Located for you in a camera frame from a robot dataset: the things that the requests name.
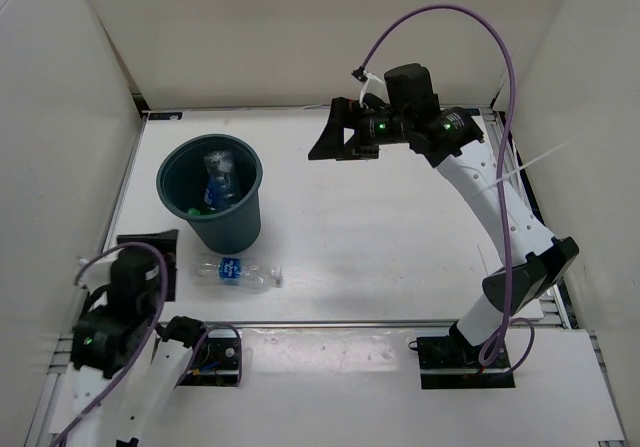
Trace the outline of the blue label water bottle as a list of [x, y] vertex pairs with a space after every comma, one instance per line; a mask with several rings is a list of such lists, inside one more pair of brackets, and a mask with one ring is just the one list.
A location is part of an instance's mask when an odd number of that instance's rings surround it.
[[238, 181], [233, 177], [213, 177], [208, 179], [204, 193], [204, 203], [212, 211], [224, 211], [235, 206], [241, 198]]

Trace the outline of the clear bottle blue label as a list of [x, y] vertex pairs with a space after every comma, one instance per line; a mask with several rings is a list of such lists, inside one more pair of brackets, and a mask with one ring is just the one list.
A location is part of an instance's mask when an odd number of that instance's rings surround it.
[[191, 278], [200, 285], [248, 292], [279, 288], [282, 269], [256, 263], [252, 259], [200, 254], [192, 261]]

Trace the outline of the clear bottle without label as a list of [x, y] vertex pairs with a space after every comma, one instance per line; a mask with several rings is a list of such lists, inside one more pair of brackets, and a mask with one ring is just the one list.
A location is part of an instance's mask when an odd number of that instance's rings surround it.
[[204, 164], [207, 170], [208, 179], [211, 176], [224, 176], [233, 177], [238, 181], [234, 158], [229, 150], [218, 150], [208, 153], [204, 157]]

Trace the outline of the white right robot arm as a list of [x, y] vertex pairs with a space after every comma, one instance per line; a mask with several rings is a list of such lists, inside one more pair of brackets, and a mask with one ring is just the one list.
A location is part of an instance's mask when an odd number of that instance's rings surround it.
[[579, 253], [533, 214], [507, 181], [484, 132], [469, 110], [442, 109], [427, 68], [411, 63], [384, 75], [388, 98], [336, 97], [308, 158], [371, 160], [383, 145], [406, 144], [424, 157], [467, 203], [497, 249], [502, 267], [482, 282], [483, 292], [450, 330], [449, 354], [470, 367], [505, 318], [519, 313], [555, 284]]

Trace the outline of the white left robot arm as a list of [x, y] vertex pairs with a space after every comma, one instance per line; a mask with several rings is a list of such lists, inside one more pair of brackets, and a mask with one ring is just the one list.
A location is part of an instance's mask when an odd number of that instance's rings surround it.
[[203, 322], [175, 316], [161, 325], [176, 280], [176, 229], [119, 237], [81, 264], [103, 285], [87, 297], [72, 332], [72, 420], [54, 446], [140, 446], [189, 367], [206, 362]]

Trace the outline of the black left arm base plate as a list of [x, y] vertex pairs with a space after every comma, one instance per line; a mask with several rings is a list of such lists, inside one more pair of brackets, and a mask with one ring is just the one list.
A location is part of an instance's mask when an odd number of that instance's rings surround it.
[[189, 387], [239, 387], [243, 377], [241, 330], [230, 324], [212, 324], [199, 344], [196, 357], [178, 383]]

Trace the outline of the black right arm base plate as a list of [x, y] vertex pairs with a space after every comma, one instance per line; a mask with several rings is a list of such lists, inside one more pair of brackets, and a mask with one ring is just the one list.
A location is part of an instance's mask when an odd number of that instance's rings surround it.
[[508, 352], [482, 366], [478, 355], [467, 356], [444, 337], [417, 337], [408, 343], [417, 354], [422, 390], [479, 390], [515, 388]]

